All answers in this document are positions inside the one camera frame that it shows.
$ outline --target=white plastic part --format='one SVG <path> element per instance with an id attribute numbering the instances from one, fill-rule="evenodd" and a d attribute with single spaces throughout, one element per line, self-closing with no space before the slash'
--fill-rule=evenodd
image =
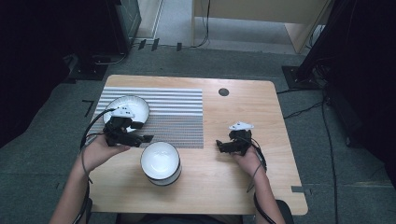
<path id="1" fill-rule="evenodd" d="M 234 125 L 230 126 L 229 128 L 230 128 L 230 130 L 233 130 L 233 131 L 239 131 L 239 130 L 253 129 L 254 126 L 252 124 L 238 121 Z"/>
<path id="2" fill-rule="evenodd" d="M 128 105 L 123 105 L 111 112 L 112 117 L 130 118 L 134 119 L 134 113 Z"/>

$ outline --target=wooden desk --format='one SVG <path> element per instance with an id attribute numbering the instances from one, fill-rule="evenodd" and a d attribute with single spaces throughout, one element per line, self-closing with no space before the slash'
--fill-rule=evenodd
<path id="1" fill-rule="evenodd" d="M 300 53 L 315 31 L 332 0 L 212 0 L 209 17 L 247 21 L 284 22 L 296 52 Z M 191 42 L 194 45 L 195 17 L 206 17 L 208 0 L 194 0 Z"/>
<path id="2" fill-rule="evenodd" d="M 91 174 L 92 211 L 115 213 L 254 214 L 249 177 L 216 139 L 229 141 L 228 127 L 237 121 L 254 124 L 253 138 L 262 147 L 277 199 L 294 215 L 307 212 L 288 133 L 270 81 L 186 77 L 111 76 L 106 87 L 192 88 L 202 90 L 203 148 L 178 148 L 182 172 L 167 187 L 154 186 L 140 167 L 143 148 L 121 153 Z M 219 95 L 226 88 L 228 96 Z"/>

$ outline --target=striped placemat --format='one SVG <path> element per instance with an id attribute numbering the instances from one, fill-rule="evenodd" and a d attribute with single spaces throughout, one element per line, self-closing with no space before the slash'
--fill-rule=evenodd
<path id="1" fill-rule="evenodd" d="M 150 110 L 143 128 L 134 133 L 154 135 L 151 142 L 164 141 L 176 148 L 204 148 L 201 89 L 105 87 L 93 117 L 104 111 L 112 101 L 125 95 L 143 98 Z M 103 119 L 99 119 L 90 133 L 101 132 L 104 127 Z"/>

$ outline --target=carpeted floor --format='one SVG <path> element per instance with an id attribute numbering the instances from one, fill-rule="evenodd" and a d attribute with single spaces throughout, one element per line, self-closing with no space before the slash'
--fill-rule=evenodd
<path id="1" fill-rule="evenodd" d="M 159 47 L 132 49 L 106 76 L 140 75 L 270 80 L 288 89 L 282 65 L 300 65 L 302 55 L 214 49 Z M 103 81 L 60 84 L 29 129 L 0 150 L 0 223 L 46 223 L 62 193 L 78 154 L 78 141 L 89 124 Z M 321 102 L 321 91 L 278 95 L 284 116 Z M 332 108 L 323 107 L 333 145 L 339 223 L 393 223 L 396 192 L 383 163 L 364 148 L 346 147 L 345 133 Z M 321 107 L 286 119 L 291 146 L 309 211 L 295 223 L 335 223 L 332 159 Z M 115 214 L 93 214 L 90 223 L 115 223 Z"/>

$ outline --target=white floor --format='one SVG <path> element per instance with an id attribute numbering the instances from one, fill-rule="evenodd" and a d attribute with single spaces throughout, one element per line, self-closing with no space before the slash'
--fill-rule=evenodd
<path id="1" fill-rule="evenodd" d="M 138 40 L 147 39 L 149 42 L 160 38 L 160 45 L 176 46 L 182 43 L 184 47 L 191 46 L 191 9 L 191 0 L 163 0 L 154 35 L 139 36 Z M 202 43 L 205 37 L 204 23 L 206 18 L 195 18 L 195 46 Z M 209 39 L 201 48 L 297 54 L 283 23 L 209 18 L 208 24 Z M 309 48 L 305 48 L 302 54 L 308 52 Z"/>

